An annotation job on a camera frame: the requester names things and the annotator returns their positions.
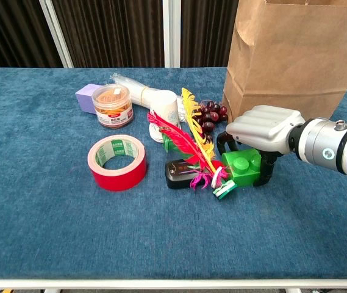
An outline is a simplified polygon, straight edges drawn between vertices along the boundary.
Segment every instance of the brown paper bag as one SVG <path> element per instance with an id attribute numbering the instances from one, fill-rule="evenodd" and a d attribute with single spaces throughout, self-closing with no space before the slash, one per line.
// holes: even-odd
<path id="1" fill-rule="evenodd" d="M 223 103 L 329 118 L 347 91 L 347 0 L 240 0 Z"/>

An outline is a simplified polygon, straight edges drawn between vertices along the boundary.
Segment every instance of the paper cup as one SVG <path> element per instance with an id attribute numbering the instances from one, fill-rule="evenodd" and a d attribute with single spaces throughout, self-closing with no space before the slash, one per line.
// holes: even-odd
<path id="1" fill-rule="evenodd" d="M 174 92 L 170 90 L 156 90 L 150 105 L 150 111 L 152 110 L 167 122 L 180 128 L 177 95 Z M 149 133 L 156 142 L 163 142 L 162 133 L 157 125 L 151 123 Z"/>

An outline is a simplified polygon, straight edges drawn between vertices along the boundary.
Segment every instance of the purple box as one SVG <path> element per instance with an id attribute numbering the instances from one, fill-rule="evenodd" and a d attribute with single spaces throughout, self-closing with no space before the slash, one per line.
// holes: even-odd
<path id="1" fill-rule="evenodd" d="M 102 85 L 87 84 L 85 87 L 76 92 L 76 97 L 82 111 L 96 114 L 95 107 L 92 101 L 92 93 L 100 87 L 102 87 Z"/>

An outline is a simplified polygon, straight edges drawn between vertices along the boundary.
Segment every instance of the tape roll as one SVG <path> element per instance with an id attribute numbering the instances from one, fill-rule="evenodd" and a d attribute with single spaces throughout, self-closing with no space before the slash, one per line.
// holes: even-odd
<path id="1" fill-rule="evenodd" d="M 132 156 L 134 161 L 122 169 L 109 170 L 102 166 L 114 156 Z M 146 174 L 146 153 L 143 144 L 135 137 L 108 136 L 96 142 L 88 153 L 88 165 L 101 188 L 111 191 L 130 189 Z"/>

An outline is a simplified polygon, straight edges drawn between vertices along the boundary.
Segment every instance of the snack jar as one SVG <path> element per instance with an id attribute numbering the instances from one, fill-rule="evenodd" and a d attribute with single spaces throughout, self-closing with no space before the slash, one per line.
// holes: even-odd
<path id="1" fill-rule="evenodd" d="M 107 84 L 92 93 L 98 121 L 108 128 L 120 128 L 133 117 L 130 91 L 118 84 Z"/>

